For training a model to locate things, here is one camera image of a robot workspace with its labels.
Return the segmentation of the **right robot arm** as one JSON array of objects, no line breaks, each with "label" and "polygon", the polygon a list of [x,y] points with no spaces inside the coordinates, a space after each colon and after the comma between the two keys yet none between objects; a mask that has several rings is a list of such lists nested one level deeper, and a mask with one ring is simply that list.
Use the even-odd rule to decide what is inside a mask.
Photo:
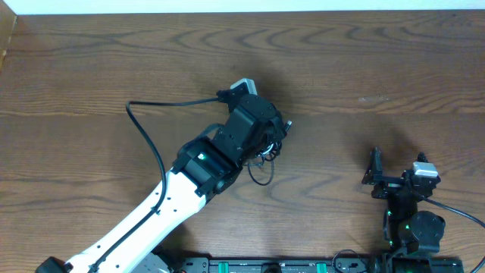
[{"label": "right robot arm", "polygon": [[433,194],[440,182],[436,167],[419,153],[412,167],[400,177],[383,173],[381,151],[374,148],[368,169],[361,181],[372,185],[371,196],[385,199],[384,239],[390,249],[370,258],[369,272],[431,272],[431,256],[440,251],[445,220],[429,211],[420,211],[418,203]]}]

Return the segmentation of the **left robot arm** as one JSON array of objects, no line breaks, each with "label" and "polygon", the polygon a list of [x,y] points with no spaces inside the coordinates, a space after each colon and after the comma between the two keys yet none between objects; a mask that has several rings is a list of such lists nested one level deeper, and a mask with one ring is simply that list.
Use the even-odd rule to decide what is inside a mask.
[{"label": "left robot arm", "polygon": [[211,124],[182,146],[170,169],[126,104],[127,114],[153,151],[161,181],[124,220],[97,243],[68,259],[47,258],[38,272],[132,272],[177,226],[198,213],[231,186],[245,163],[257,157],[273,160],[292,122],[257,95],[225,99],[230,116]]}]

